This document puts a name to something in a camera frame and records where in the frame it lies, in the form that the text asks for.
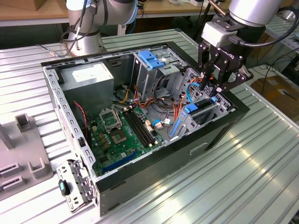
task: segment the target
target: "aluminum workbench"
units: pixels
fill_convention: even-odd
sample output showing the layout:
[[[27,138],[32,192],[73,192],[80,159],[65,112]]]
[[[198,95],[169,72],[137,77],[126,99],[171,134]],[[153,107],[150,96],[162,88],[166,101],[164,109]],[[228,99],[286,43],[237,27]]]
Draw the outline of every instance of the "aluminum workbench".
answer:
[[[175,30],[103,41],[108,50],[174,41],[197,59],[197,44]],[[0,123],[34,116],[55,171],[73,157],[40,66],[55,58],[36,46],[1,50],[0,58]],[[216,147],[105,216],[93,204],[71,214],[54,174],[1,201],[0,223],[288,223],[299,210],[299,127],[248,86],[232,92],[250,112]]]

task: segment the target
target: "motherboard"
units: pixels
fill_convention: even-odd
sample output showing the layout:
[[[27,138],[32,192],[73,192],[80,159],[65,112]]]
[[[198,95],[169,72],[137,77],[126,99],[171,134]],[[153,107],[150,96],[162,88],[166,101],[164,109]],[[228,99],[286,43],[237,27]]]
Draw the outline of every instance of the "motherboard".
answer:
[[[89,122],[96,175],[103,175],[164,144],[162,137],[148,128],[147,120],[139,107],[132,107],[121,111],[107,109]]]

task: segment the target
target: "blue plastic tab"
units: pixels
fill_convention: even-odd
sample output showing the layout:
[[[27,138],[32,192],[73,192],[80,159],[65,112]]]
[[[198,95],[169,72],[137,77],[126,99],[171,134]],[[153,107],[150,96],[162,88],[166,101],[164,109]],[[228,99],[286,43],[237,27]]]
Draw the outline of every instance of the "blue plastic tab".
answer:
[[[140,51],[139,57],[149,66],[150,69],[157,69],[164,67],[164,63],[157,59],[157,56],[152,54],[149,50]]]
[[[176,132],[176,130],[178,128],[179,123],[181,123],[181,119],[178,119],[176,125],[174,126],[174,128],[173,128],[173,130],[172,130],[172,132],[170,134],[170,137],[173,137],[174,133]]]
[[[216,103],[217,97],[212,97],[211,100],[213,100]]]
[[[197,110],[198,109],[198,107],[195,105],[195,104],[188,104],[188,105],[186,105],[185,107],[184,107],[184,111],[186,112],[186,113],[191,113],[191,112],[193,112],[193,111],[195,111],[195,110]]]

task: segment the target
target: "red wire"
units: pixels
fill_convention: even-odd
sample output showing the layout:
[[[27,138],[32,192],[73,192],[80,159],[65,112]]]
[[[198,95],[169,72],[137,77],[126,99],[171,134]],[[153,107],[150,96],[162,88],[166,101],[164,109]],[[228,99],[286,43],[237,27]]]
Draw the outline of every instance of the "red wire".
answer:
[[[83,114],[83,117],[84,117],[84,122],[85,122],[85,130],[86,130],[86,138],[88,138],[87,136],[87,118],[86,118],[86,115],[85,115],[85,112],[83,110],[83,108],[76,102],[74,102],[75,105],[77,105],[79,107],[79,109],[81,110],[82,114]]]

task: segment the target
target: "metal frame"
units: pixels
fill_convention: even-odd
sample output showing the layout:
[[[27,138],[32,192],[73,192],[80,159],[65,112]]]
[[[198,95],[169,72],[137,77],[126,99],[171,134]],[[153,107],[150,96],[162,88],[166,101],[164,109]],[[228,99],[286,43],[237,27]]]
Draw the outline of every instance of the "metal frame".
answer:
[[[96,182],[95,184],[99,190],[98,204],[101,215],[106,214],[119,204],[132,198],[136,193],[145,190],[150,185],[164,178],[167,174],[171,174],[181,166],[185,165],[188,161],[193,160],[200,154],[208,151],[211,147],[217,144],[225,133],[227,133],[229,129],[249,111],[249,108],[233,94],[230,92],[222,93],[221,95],[225,96],[231,104],[234,105],[236,108],[235,110],[231,110],[230,113],[223,117],[219,117],[213,122],[201,125],[196,128],[197,130],[194,130],[188,135],[172,139],[165,145],[145,154],[142,159],[134,159],[120,168],[117,168],[103,176],[96,177],[92,169],[92,166],[95,163],[95,158],[87,142],[83,140],[84,136],[78,127],[76,120],[72,118],[73,114],[70,106],[66,103],[64,94],[59,88],[59,80],[56,79],[59,74],[59,70],[65,67],[74,67],[76,64],[89,63],[90,61],[82,61],[86,61],[87,58],[95,59],[91,60],[93,62],[100,62],[101,60],[109,57],[123,55],[122,52],[136,56],[133,52],[137,49],[151,49],[154,51],[159,49],[160,46],[170,48],[175,55],[179,55],[179,57],[187,63],[188,67],[191,67],[199,74],[199,72],[196,71],[197,62],[187,55],[174,42],[140,46],[138,48],[129,48],[124,49],[123,51],[99,53],[90,56],[80,56],[72,59],[74,63],[71,64],[69,59],[42,63],[47,85],[51,92],[50,94],[52,95],[52,102],[56,105],[55,110],[60,123],[63,126],[65,135],[72,145],[73,150],[81,155],[82,160],[91,172],[91,179]],[[195,146],[203,143],[204,147],[201,147],[200,149],[197,148],[197,150],[194,151]],[[164,171],[160,171],[152,177],[151,171],[156,170],[157,168],[158,170],[161,170],[161,166],[164,167]]]

